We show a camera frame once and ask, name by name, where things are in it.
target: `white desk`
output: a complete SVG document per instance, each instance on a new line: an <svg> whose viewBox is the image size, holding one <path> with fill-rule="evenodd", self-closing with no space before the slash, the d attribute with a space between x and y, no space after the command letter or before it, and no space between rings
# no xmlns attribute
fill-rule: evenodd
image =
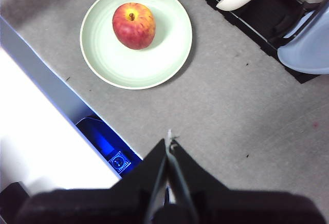
<svg viewBox="0 0 329 224"><path fill-rule="evenodd" d="M29 194L115 184L120 177L2 48L0 61L1 190L15 181Z"/></svg>

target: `red apple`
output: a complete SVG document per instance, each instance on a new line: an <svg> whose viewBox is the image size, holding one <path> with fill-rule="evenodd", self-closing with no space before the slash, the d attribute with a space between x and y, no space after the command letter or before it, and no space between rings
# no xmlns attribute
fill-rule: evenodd
<svg viewBox="0 0 329 224"><path fill-rule="evenodd" d="M118 40L131 49L148 47L155 35L153 14L139 3L125 3L118 7L112 25Z"/></svg>

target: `apple stem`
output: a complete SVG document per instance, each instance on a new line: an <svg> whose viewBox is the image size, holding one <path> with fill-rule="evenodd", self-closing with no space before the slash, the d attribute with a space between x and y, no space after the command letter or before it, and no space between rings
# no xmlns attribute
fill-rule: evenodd
<svg viewBox="0 0 329 224"><path fill-rule="evenodd" d="M129 17L130 17L131 21L134 21L134 19L135 19L135 15L134 15L133 13L130 13L130 14L129 14Z"/></svg>

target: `plate rim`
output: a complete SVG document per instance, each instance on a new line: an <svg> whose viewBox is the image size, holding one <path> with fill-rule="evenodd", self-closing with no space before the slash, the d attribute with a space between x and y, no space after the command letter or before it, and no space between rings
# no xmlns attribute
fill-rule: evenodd
<svg viewBox="0 0 329 224"><path fill-rule="evenodd" d="M148 89L148 88L152 88L152 87L155 87L157 85L160 85L164 82L166 82L167 80L169 80L170 78L172 78L184 65L184 63L186 62L190 52L191 52L191 47L192 47L192 41L193 41L193 31L192 31L192 24L191 24L191 20L190 20L190 17L186 11L186 9L184 8L184 6L180 3L179 0L174 0L179 6L181 6L182 10L185 12L186 14L186 17L189 21L189 30L190 30L190 41L189 41L189 45L188 45L188 50L186 51L186 55L184 56L184 60L182 61L182 63L177 67L177 69L175 71L173 71L168 77L164 78L163 80L161 81L158 81L154 84L151 84L151 85L147 85L147 86L140 86L140 87L130 87L130 86L124 86L124 85L119 85L119 84L116 84L108 79L106 79L105 77L103 77L101 74L99 74L90 64L87 56L85 55L85 52L84 52L84 47L83 47L83 44L82 44L82 33L83 33L83 28L84 28L84 25L85 25L85 22L86 22L86 19L88 18L90 12L92 11L92 9L94 8L94 6L101 0L96 0L88 9L88 11L86 12L84 18L83 18L83 21L82 21L82 24L81 24L81 27L80 27L80 36L79 36L79 41L80 41L80 49L81 49L81 52L82 52L82 55L83 55L83 58L85 60L85 62L87 63L88 67L92 70L92 72L98 76L101 80L105 81L106 83L108 84L111 84L113 86L116 86L116 87L119 87L119 88L123 88L123 89Z"/></svg>

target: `white plate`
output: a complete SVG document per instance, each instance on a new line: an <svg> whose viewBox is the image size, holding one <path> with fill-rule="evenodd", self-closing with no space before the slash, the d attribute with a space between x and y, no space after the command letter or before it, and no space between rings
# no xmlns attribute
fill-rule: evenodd
<svg viewBox="0 0 329 224"><path fill-rule="evenodd" d="M113 14L129 2L147 6L154 15L155 37L145 49L129 49L114 34ZM191 44L191 22L178 0L97 0L80 30L81 51L91 70L126 89L150 88L171 78L183 66Z"/></svg>

